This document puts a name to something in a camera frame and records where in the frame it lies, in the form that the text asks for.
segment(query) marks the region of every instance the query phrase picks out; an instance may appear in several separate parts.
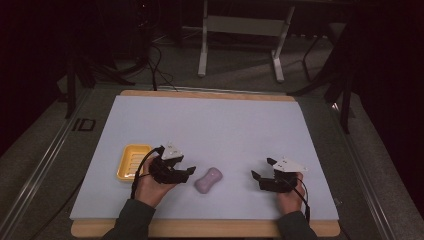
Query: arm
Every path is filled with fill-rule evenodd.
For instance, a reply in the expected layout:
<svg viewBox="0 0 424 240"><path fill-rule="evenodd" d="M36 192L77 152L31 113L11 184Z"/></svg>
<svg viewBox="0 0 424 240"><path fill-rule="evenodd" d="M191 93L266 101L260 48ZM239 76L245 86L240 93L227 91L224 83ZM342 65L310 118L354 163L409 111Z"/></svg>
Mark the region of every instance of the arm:
<svg viewBox="0 0 424 240"><path fill-rule="evenodd" d="M303 179L303 175L298 173L297 176L300 180ZM296 186L296 190L305 195L305 189L299 182ZM281 214L283 215L277 221L278 230L284 240L312 240L318 239L315 232L309 227L309 223L306 221L305 216L300 211L302 206L302 200L295 191L288 193L277 193L277 202Z"/></svg>
<svg viewBox="0 0 424 240"><path fill-rule="evenodd" d="M115 226L102 239L147 239L149 224L155 209L151 206L128 199L116 220Z"/></svg>
<svg viewBox="0 0 424 240"><path fill-rule="evenodd" d="M147 159L143 168L148 170L153 158ZM116 220L115 226L102 239L147 239L149 224L156 206L176 184L157 183L147 172L140 177L135 199L128 199Z"/></svg>

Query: white table frame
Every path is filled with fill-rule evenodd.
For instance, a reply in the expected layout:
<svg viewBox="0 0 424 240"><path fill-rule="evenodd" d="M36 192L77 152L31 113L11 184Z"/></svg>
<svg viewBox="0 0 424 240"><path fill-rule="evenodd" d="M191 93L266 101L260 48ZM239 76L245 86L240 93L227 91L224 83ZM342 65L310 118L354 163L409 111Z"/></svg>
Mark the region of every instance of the white table frame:
<svg viewBox="0 0 424 240"><path fill-rule="evenodd" d="M270 19L252 19L239 17L226 17L208 15L208 0L203 1L203 27L202 27L202 49L199 61L199 77L206 76L207 58L208 58L208 32L225 32L238 34L253 34L262 36L279 37L279 42L275 50L271 51L271 57L274 65L275 76L278 82L284 81L283 69L281 66L280 55L287 37L290 22L295 7L290 6L286 18L282 20Z"/></svg>

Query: person's right hand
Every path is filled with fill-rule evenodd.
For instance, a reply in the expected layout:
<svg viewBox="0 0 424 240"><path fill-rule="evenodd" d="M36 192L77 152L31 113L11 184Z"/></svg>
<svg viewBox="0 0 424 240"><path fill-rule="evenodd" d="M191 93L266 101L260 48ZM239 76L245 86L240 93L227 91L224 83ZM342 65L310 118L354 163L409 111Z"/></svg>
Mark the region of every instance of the person's right hand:
<svg viewBox="0 0 424 240"><path fill-rule="evenodd" d="M297 178L303 180L303 174L297 173ZM305 189L303 189L302 183L299 180L296 186L296 190L302 194L302 197L305 196ZM277 204L281 214L286 215L291 212L300 211L302 207L302 199L295 191L277 193Z"/></svg>

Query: dark background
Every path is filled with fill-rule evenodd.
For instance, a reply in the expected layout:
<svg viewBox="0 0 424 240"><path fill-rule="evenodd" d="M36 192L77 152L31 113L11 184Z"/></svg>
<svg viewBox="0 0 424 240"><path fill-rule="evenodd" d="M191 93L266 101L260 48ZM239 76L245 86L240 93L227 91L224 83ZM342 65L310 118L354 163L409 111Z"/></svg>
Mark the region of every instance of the dark background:
<svg viewBox="0 0 424 240"><path fill-rule="evenodd" d="M146 2L157 7L155 1ZM176 38L175 27L181 24L201 26L202 1L161 2L163 6L174 4L172 9L184 13L179 16L171 8L162 12L161 26L175 31ZM147 54L145 46L130 46L131 39L141 36L136 34L133 1L6 0L0 4L0 155L59 97L56 82L66 72L69 39L100 64L113 65L114 57ZM221 9L218 5L211 11ZM232 13L243 16L252 14L254 7L246 4L237 9ZM355 22L349 23L355 31L352 46L361 56L352 63L358 69L354 91L360 95L422 215L424 196L419 188L424 171L424 140L420 124L424 106L419 95L424 69L423 9L418 1L381 1L377 10L359 11ZM281 11L271 7L270 11L253 12L257 17L278 18ZM328 19L349 19L344 11L336 11L335 15L329 12L334 11L300 7L291 33L315 34L320 23L314 19L319 14ZM150 24L158 20L157 15L144 14L142 17Z"/></svg>

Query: wooden table edge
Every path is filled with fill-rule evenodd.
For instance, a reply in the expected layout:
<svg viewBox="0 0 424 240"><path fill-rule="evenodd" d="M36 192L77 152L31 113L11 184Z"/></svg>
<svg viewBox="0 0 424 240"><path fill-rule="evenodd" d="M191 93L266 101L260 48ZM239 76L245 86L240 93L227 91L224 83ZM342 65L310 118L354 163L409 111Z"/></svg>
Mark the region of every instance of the wooden table edge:
<svg viewBox="0 0 424 240"><path fill-rule="evenodd" d="M113 228L115 219L74 220L74 237L101 237ZM340 234L337 220L311 220L311 228L318 237ZM149 237L280 237L274 220L206 220L206 219L153 219Z"/></svg>
<svg viewBox="0 0 424 240"><path fill-rule="evenodd" d="M211 93L211 92L171 92L171 91L141 91L124 90L121 96L145 97L173 97L173 98L205 98L205 99L233 99L233 100L262 100L262 101L288 101L294 102L292 96L246 93Z"/></svg>

